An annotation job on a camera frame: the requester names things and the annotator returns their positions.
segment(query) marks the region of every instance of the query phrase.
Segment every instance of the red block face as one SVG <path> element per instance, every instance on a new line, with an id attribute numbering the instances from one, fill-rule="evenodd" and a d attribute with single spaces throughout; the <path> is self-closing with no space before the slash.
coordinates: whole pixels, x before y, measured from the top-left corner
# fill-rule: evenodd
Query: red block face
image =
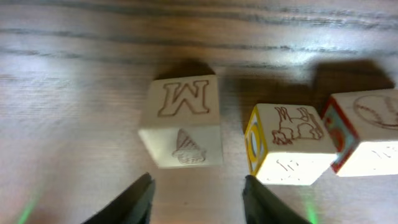
<path id="1" fill-rule="evenodd" d="M 322 120 L 338 152 L 337 160 L 331 167 L 338 172 L 359 144 L 359 137 L 333 98 L 330 98 Z"/>

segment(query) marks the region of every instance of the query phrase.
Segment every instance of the wood grain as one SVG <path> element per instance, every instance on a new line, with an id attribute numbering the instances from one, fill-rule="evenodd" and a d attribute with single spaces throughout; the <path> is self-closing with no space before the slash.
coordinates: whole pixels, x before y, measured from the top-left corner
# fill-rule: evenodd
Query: wood grain
<path id="1" fill-rule="evenodd" d="M 0 223 L 81 223 L 136 178 L 157 181 L 152 223 L 244 223 L 243 141 L 258 102 L 313 105 L 393 88 L 390 0 L 0 1 Z M 224 166 L 158 170 L 137 135 L 162 75 L 219 77 Z M 395 176 L 270 186 L 320 223 L 395 223 Z"/>

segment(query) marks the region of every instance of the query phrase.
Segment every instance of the letter m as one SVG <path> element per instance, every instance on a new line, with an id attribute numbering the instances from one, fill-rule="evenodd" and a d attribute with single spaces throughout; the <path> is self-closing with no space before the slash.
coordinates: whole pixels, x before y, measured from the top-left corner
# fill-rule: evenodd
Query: letter m
<path id="1" fill-rule="evenodd" d="M 206 106 L 206 86 L 209 85 L 208 80 L 194 81 L 193 83 L 167 83 L 163 86 L 166 90 L 166 97 L 163 107 L 158 111 L 157 115 L 175 116 L 180 108 L 185 105 L 192 114 L 207 114 L 210 109 Z"/>

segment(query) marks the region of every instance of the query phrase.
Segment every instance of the baseball engraving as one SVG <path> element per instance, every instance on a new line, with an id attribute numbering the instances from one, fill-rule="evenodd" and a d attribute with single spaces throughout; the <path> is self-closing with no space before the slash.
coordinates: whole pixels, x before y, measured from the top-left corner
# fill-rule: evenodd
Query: baseball engraving
<path id="1" fill-rule="evenodd" d="M 362 96 L 354 101 L 353 108 L 365 122 L 398 131 L 398 99 L 382 95 Z"/>

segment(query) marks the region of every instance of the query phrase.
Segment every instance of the wooden block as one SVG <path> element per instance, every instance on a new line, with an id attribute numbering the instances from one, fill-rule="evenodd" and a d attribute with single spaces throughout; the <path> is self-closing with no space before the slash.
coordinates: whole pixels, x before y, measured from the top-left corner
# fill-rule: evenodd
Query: wooden block
<path id="1" fill-rule="evenodd" d="M 251 175 L 263 184 L 311 185 L 336 159 L 311 106 L 257 104 L 245 143 Z"/>
<path id="2" fill-rule="evenodd" d="M 398 174 L 398 90 L 333 94 L 322 115 L 341 177 Z"/>
<path id="3" fill-rule="evenodd" d="M 220 131 L 215 75 L 152 82 L 139 135 L 159 167 L 222 164 Z"/>

